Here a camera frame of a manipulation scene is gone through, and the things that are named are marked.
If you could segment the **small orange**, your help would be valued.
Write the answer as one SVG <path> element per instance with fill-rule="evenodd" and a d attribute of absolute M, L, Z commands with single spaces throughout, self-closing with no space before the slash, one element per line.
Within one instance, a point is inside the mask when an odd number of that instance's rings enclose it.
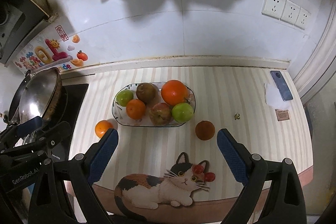
<path fill-rule="evenodd" d="M 94 128 L 95 134 L 98 138 L 102 138 L 104 134 L 109 130 L 114 128 L 113 124 L 108 120 L 99 121 Z"/>
<path fill-rule="evenodd" d="M 131 119 L 142 119 L 146 113 L 146 105 L 138 99 L 130 100 L 126 105 L 126 113 Z"/>

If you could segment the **dark brownish orange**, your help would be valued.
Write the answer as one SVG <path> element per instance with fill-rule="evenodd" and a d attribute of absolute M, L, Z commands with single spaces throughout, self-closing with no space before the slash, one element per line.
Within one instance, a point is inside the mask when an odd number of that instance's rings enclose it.
<path fill-rule="evenodd" d="M 195 127 L 195 134 L 200 140 L 210 140 L 215 135 L 215 126 L 210 121 L 201 121 Z"/>

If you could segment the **green apple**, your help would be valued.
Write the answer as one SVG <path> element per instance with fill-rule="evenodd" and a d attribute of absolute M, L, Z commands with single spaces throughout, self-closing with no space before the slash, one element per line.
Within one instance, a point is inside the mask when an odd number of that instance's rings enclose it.
<path fill-rule="evenodd" d="M 172 116 L 178 123 L 188 122 L 194 116 L 194 109 L 188 103 L 179 103 L 171 110 Z"/>
<path fill-rule="evenodd" d="M 115 101 L 122 107 L 126 107 L 128 102 L 133 99 L 133 92 L 129 89 L 122 90 L 116 95 Z"/>

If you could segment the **red yellow apple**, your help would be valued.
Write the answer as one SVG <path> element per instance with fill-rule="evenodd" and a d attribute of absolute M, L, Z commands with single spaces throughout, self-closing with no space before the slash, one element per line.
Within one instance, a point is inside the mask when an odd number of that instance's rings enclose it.
<path fill-rule="evenodd" d="M 165 126 L 171 122 L 172 114 L 169 105 L 158 103 L 149 110 L 152 124 L 155 126 Z"/>

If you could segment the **steel wok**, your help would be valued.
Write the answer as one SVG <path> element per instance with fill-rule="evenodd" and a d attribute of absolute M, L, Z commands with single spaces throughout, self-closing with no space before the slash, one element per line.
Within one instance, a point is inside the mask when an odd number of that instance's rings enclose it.
<path fill-rule="evenodd" d="M 57 68 L 38 73 L 27 71 L 12 99 L 7 124 L 23 124 L 35 117 L 45 123 L 52 120 L 62 94 L 62 80 Z"/>

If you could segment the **cherry tomato lower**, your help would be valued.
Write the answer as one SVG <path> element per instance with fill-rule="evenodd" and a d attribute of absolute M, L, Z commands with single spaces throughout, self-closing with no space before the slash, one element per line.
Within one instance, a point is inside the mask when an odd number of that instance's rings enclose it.
<path fill-rule="evenodd" d="M 216 179 L 216 176 L 213 172 L 205 173 L 204 179 L 206 182 L 213 182 Z"/>

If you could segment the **cherry tomato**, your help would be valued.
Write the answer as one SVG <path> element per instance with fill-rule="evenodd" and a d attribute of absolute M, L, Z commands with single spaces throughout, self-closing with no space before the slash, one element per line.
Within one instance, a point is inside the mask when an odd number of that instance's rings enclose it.
<path fill-rule="evenodd" d="M 213 172 L 205 173 L 204 179 L 206 182 L 213 182 L 216 179 L 216 176 Z"/>
<path fill-rule="evenodd" d="M 193 167 L 193 173 L 194 174 L 202 174 L 204 173 L 205 168 L 201 164 L 194 165 Z"/>

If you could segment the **small brown label card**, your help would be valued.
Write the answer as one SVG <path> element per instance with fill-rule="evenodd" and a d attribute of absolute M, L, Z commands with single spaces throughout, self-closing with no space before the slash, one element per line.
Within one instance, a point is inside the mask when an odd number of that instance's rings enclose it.
<path fill-rule="evenodd" d="M 276 112 L 276 118 L 277 118 L 277 120 L 279 122 L 280 121 L 290 120 L 290 116 L 289 116 L 288 110 L 279 110 L 279 109 L 276 109 L 275 112 Z"/>

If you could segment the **cherry tomato upper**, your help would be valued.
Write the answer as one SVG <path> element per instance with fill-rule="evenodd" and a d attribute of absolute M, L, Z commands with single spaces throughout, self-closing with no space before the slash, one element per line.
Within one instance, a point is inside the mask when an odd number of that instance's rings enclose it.
<path fill-rule="evenodd" d="M 204 173 L 205 168 L 201 164 L 194 165 L 193 167 L 193 173 L 194 174 L 202 174 Z"/>

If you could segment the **white crumpled tissue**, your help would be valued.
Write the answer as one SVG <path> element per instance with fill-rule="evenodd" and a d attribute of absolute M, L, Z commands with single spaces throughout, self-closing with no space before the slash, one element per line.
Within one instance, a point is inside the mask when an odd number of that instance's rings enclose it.
<path fill-rule="evenodd" d="M 276 86 L 265 83 L 265 103 L 277 110 L 290 110 L 291 105 L 289 101 L 284 101 Z"/>

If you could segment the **striped cat table mat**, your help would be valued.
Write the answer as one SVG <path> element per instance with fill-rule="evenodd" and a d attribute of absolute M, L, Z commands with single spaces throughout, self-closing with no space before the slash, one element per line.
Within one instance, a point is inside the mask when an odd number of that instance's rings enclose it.
<path fill-rule="evenodd" d="M 266 160 L 290 158 L 302 185 L 313 179 L 313 151 L 302 103 L 287 72 L 282 73 L 293 100 L 290 120 L 278 121 L 275 109 L 265 103 L 264 84 L 273 84 L 270 72 L 260 68 L 236 67 L 164 67 L 119 70 L 98 73 L 88 80 L 70 147 L 70 156 L 84 153 L 98 141 L 95 125 L 113 119 L 112 103 L 121 88 L 132 83 L 180 80 L 193 90 L 195 115 L 180 127 L 119 126 L 119 143 L 94 190 L 105 209 L 118 213 L 113 191 L 127 174 L 144 173 L 162 176 L 186 152 L 193 163 L 207 160 L 216 179 L 209 191 L 193 193 L 194 203 L 175 208 L 161 204 L 155 210 L 135 208 L 148 219 L 163 223 L 207 223 L 221 221 L 242 190 L 221 152 L 217 140 L 202 141 L 195 135 L 195 126 L 210 121 Z M 241 118 L 234 119 L 239 113 Z"/>

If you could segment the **blue smartphone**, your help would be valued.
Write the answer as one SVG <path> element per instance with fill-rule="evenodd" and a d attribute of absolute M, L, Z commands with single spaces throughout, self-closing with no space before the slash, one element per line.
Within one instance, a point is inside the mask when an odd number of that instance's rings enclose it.
<path fill-rule="evenodd" d="M 274 80 L 276 87 L 280 92 L 280 96 L 283 101 L 291 101 L 293 100 L 293 95 L 286 83 L 282 73 L 280 71 L 270 71 L 272 79 Z"/>

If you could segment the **floral oval ceramic plate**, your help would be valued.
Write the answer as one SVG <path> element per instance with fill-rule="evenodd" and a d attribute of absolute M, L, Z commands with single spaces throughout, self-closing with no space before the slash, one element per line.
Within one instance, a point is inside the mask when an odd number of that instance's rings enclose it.
<path fill-rule="evenodd" d="M 165 101 L 163 100 L 162 96 L 161 96 L 161 89 L 163 87 L 165 82 L 152 82 L 151 84 L 153 84 L 155 86 L 155 88 L 157 89 L 157 96 L 155 97 L 152 105 L 154 106 L 156 103 L 164 103 Z M 122 92 L 124 90 L 129 90 L 133 93 L 133 97 L 134 99 L 137 99 L 136 96 L 136 89 L 138 87 L 140 83 L 132 83 L 132 84 L 128 84 L 125 87 L 121 88 L 119 92 Z M 193 108 L 193 113 L 195 113 L 195 109 L 196 109 L 196 100 L 195 100 L 195 94 L 193 92 L 192 89 L 190 89 L 188 86 L 186 86 L 188 92 L 189 92 L 189 96 L 187 97 L 187 103 L 189 105 L 191 105 L 191 107 Z M 149 108 L 146 107 L 146 113 L 143 116 L 143 118 L 141 120 L 133 120 L 131 119 L 127 113 L 126 113 L 126 106 L 121 106 L 118 102 L 117 102 L 117 95 L 115 95 L 113 103 L 112 103 L 112 115 L 114 117 L 114 119 L 123 126 L 133 126 L 133 127 L 180 127 L 182 125 L 184 125 L 186 122 L 177 122 L 173 117 L 170 121 L 170 123 L 168 123 L 167 125 L 164 126 L 155 126 L 151 120 L 150 120 L 150 116 L 149 116 Z"/>

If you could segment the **brownish red apple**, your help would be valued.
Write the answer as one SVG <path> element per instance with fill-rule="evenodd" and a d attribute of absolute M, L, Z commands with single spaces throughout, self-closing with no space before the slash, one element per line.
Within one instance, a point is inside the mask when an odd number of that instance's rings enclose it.
<path fill-rule="evenodd" d="M 141 83 L 136 89 L 137 98 L 145 104 L 153 101 L 157 95 L 157 88 L 151 83 Z"/>

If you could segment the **large bright orange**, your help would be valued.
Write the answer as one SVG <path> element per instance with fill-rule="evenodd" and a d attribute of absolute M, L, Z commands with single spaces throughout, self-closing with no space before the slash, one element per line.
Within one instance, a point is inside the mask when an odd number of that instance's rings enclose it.
<path fill-rule="evenodd" d="M 169 80 L 161 88 L 162 99 L 170 106 L 187 102 L 189 91 L 179 80 Z"/>

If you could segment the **colourful wall sticker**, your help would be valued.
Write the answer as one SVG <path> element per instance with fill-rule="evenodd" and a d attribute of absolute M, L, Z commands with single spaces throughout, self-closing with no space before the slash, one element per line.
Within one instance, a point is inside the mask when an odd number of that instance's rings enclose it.
<path fill-rule="evenodd" d="M 74 33 L 71 26 L 52 25 L 37 34 L 13 59 L 22 72 L 37 72 L 56 67 L 61 72 L 81 68 L 88 64 L 89 55 L 84 39 Z"/>

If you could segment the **white wall socket strip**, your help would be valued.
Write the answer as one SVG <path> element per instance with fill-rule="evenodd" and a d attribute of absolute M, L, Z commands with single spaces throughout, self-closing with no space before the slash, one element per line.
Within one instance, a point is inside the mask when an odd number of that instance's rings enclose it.
<path fill-rule="evenodd" d="M 290 0 L 264 0 L 261 13 L 302 30 L 310 23 L 311 13 Z"/>

